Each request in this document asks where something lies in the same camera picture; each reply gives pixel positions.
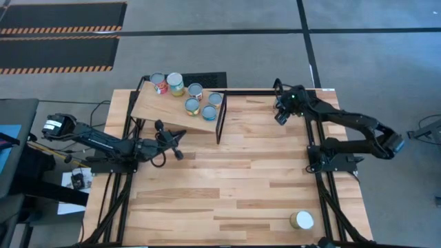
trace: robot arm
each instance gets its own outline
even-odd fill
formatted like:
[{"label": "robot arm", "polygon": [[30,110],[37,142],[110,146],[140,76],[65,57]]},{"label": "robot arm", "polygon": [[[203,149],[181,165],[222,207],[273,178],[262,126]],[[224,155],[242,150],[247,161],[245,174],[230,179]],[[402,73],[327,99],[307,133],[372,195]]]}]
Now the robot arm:
[{"label": "robot arm", "polygon": [[[327,138],[320,146],[320,151],[328,157],[338,153],[373,154],[377,158],[391,159],[402,148],[404,141],[391,128],[383,125],[375,118],[364,114],[349,113],[337,110],[316,96],[308,95],[302,85],[291,87],[283,91],[280,79],[274,83],[277,96],[276,108],[278,113],[275,119],[284,125],[291,114],[305,116],[315,121],[331,121],[361,132],[365,136],[362,141],[339,141],[336,138]],[[376,136],[376,130],[382,132]]]},{"label": "robot arm", "polygon": [[87,158],[90,162],[107,161],[125,163],[131,161],[146,162],[165,150],[172,148],[178,160],[183,158],[182,152],[177,150],[178,142],[186,133],[166,132],[161,121],[155,122],[156,140],[152,139],[119,139],[104,132],[100,132],[88,124],[77,122],[69,114],[49,115],[42,130],[44,138],[49,141],[76,141],[88,147],[104,152],[105,158]]}]

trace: wooden board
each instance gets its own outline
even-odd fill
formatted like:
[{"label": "wooden board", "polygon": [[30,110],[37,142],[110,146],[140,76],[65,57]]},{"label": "wooden board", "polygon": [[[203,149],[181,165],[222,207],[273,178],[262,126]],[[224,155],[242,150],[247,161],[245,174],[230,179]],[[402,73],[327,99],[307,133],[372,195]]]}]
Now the wooden board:
[{"label": "wooden board", "polygon": [[185,110],[185,101],[189,98],[188,89],[182,96],[173,96],[170,89],[165,94],[157,94],[154,86],[149,81],[144,83],[138,100],[132,111],[132,116],[149,121],[162,120],[164,123],[189,127],[194,130],[207,132],[216,131],[217,121],[206,121],[202,117],[202,109],[208,105],[208,97],[211,94],[208,90],[203,90],[203,99],[200,101],[198,116],[189,116]]},{"label": "wooden board", "polygon": [[[338,106],[334,91],[317,94]],[[108,134],[121,137],[129,95],[130,90],[114,91]],[[316,181],[305,172],[305,120],[291,116],[279,126],[272,96],[228,96],[227,101],[220,145],[211,141],[214,135],[192,131],[179,145],[184,160],[176,161],[169,151],[162,169],[140,165],[130,192],[124,245],[303,245],[325,235]],[[341,126],[325,123],[324,129],[327,136],[346,139]],[[152,138],[153,131],[153,123],[147,122],[141,136]],[[371,239],[357,181],[346,172],[334,175],[342,210]],[[96,228],[106,179],[98,175],[92,183],[85,237]],[[301,209],[314,216],[312,230],[289,225],[290,215]],[[337,239],[335,217],[329,213]],[[111,240],[116,238],[118,219],[117,213]]]}]

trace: gray floor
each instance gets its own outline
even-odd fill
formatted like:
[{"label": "gray floor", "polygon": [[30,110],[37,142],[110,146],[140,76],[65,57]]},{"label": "gray floor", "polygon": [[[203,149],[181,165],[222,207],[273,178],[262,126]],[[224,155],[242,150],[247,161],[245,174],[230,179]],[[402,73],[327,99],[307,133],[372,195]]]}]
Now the gray floor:
[{"label": "gray floor", "polygon": [[[439,1],[304,0],[304,4],[310,28],[441,27]],[[299,27],[295,0],[129,0],[123,31]],[[340,106],[347,111],[372,115],[403,135],[415,129],[419,119],[441,113],[441,33],[314,34],[311,39],[322,86],[336,88]],[[276,77],[312,86],[301,34],[123,37],[111,72],[1,75],[0,98],[102,101],[110,99],[114,89],[134,88],[142,75],[157,70],[225,71],[230,87],[271,87]],[[92,109],[41,103],[32,131],[40,133],[47,114],[67,112],[88,121]],[[94,123],[105,121],[106,114],[103,106]],[[348,135],[359,137],[351,131]],[[407,141],[392,161],[367,156],[359,165],[369,223],[378,242],[439,246],[441,209],[433,203],[433,196],[441,195],[439,159],[434,145]],[[60,165],[48,178],[63,170],[69,170],[68,165]],[[31,247],[76,242],[80,218],[50,216],[48,222],[64,223],[36,227]]]}]

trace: food can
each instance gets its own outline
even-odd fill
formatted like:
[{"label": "food can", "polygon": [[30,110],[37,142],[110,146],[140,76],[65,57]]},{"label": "food can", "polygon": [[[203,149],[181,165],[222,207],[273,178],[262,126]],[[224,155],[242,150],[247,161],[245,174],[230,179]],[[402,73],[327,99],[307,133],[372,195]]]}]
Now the food can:
[{"label": "food can", "polygon": [[202,109],[202,117],[206,121],[214,121],[216,119],[216,108],[213,105],[207,105]]},{"label": "food can", "polygon": [[214,107],[220,107],[222,103],[222,96],[219,93],[211,93],[210,96],[208,96],[208,102],[209,104],[213,105]]},{"label": "food can", "polygon": [[192,83],[188,86],[188,94],[198,100],[202,100],[202,85],[199,83]]},{"label": "food can", "polygon": [[314,226],[314,218],[308,211],[301,210],[289,217],[289,223],[294,229],[308,230]]},{"label": "food can", "polygon": [[185,101],[185,110],[189,116],[196,116],[199,114],[199,101],[194,97],[190,97]]},{"label": "food can", "polygon": [[168,90],[168,84],[165,81],[165,75],[160,72],[155,72],[150,76],[150,82],[154,84],[154,89],[158,94],[164,94]]},{"label": "food can", "polygon": [[182,75],[178,72],[170,73],[167,76],[167,83],[170,85],[170,90],[174,96],[182,96],[185,93],[184,82]]}]

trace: can lid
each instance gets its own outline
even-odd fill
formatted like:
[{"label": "can lid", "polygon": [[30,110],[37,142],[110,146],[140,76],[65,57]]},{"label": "can lid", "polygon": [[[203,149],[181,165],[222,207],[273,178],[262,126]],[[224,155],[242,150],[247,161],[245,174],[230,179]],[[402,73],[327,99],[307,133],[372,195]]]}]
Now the can lid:
[{"label": "can lid", "polygon": [[216,116],[216,108],[211,105],[205,106],[202,110],[202,116],[205,118],[214,118]]},{"label": "can lid", "polygon": [[185,109],[188,111],[194,111],[199,108],[199,100],[194,97],[190,97],[185,101]]},{"label": "can lid", "polygon": [[167,83],[170,85],[173,85],[173,86],[178,85],[179,83],[182,83],[182,75],[179,74],[178,72],[170,73],[167,76]]},{"label": "can lid", "polygon": [[154,84],[162,83],[164,81],[165,76],[160,72],[155,72],[150,76],[150,82]]},{"label": "can lid", "polygon": [[208,96],[208,101],[211,104],[218,105],[222,103],[222,97],[219,93],[211,93],[210,96]]},{"label": "can lid", "polygon": [[188,87],[188,93],[190,93],[192,96],[196,96],[197,94],[202,93],[202,85],[198,83],[192,83]]},{"label": "can lid", "polygon": [[302,229],[311,229],[314,226],[314,219],[307,211],[300,211],[296,216],[297,225]]}]

